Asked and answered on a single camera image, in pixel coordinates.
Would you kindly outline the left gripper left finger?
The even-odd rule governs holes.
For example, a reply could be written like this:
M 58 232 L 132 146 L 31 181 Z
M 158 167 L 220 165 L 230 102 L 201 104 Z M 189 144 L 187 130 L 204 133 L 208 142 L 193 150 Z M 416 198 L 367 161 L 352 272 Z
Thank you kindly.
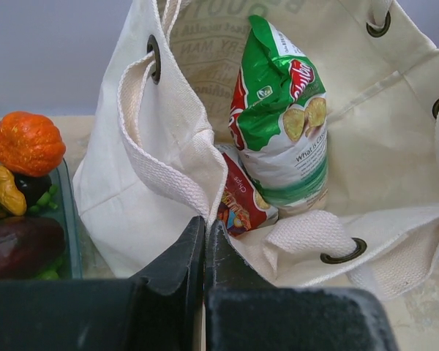
M 0 282 L 0 350 L 199 350 L 205 224 L 126 279 Z

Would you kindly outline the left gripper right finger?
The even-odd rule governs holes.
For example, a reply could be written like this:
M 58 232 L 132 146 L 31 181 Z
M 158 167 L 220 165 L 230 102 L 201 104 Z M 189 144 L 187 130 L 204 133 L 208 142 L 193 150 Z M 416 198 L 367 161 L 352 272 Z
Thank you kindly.
M 216 221 L 205 263 L 207 350 L 397 350 L 371 293 L 353 288 L 278 288 L 230 244 Z

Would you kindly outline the red yellow chips bag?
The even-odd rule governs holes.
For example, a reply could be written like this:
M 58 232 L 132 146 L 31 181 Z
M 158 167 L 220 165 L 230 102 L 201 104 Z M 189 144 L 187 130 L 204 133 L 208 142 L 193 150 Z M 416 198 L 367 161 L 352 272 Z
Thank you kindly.
M 237 237 L 251 230 L 274 224 L 278 210 L 268 204 L 249 179 L 236 147 L 229 144 L 216 145 L 228 166 L 228 176 L 217 218 L 221 220 L 230 236 Z

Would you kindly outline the cream canvas tote bag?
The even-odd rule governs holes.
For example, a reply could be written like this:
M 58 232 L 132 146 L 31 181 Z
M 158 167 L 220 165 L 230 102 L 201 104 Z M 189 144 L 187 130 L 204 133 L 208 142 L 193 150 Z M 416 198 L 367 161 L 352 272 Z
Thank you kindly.
M 439 48 L 395 1 L 134 1 L 73 180 L 95 246 L 129 276 L 192 217 L 208 237 L 221 221 L 216 145 L 236 147 L 230 106 L 252 15 L 317 68 L 328 193 L 322 209 L 274 206 L 274 224 L 230 244 L 278 287 L 345 274 L 383 300 L 414 288 L 439 256 Z

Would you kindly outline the green white chips bag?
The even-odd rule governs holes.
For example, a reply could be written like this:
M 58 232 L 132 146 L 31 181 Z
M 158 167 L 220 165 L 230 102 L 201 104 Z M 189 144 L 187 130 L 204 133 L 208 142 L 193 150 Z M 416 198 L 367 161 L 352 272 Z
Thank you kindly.
M 249 17 L 229 130 L 255 188 L 287 215 L 328 193 L 326 90 L 317 68 L 265 18 Z

